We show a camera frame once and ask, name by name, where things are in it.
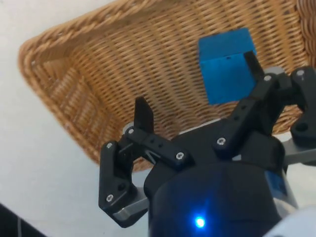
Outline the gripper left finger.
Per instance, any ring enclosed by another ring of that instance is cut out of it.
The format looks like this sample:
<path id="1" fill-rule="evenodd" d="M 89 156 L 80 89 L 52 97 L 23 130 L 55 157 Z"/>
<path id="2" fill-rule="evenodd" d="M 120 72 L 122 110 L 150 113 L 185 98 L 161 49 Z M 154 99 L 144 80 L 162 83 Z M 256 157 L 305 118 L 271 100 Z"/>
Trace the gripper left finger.
<path id="1" fill-rule="evenodd" d="M 98 205 L 122 228 L 134 225 L 148 211 L 144 188 L 132 182 L 138 158 L 174 171 L 192 164 L 189 152 L 154 133 L 154 114 L 144 97 L 135 99 L 133 126 L 119 141 L 105 143 L 100 151 Z"/>

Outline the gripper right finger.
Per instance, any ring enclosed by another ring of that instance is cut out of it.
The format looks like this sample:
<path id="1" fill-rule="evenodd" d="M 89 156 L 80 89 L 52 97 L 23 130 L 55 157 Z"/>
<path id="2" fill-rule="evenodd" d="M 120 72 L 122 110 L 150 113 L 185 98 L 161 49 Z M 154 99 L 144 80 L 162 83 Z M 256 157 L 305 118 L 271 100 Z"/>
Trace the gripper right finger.
<path id="1" fill-rule="evenodd" d="M 304 148 L 316 146 L 316 71 L 311 66 L 286 73 L 264 73 L 253 52 L 244 54 L 256 84 L 241 99 L 213 143 L 220 158 L 231 158 L 252 131 L 269 136 L 284 107 L 297 105 L 302 115 L 291 126 L 294 143 Z"/>

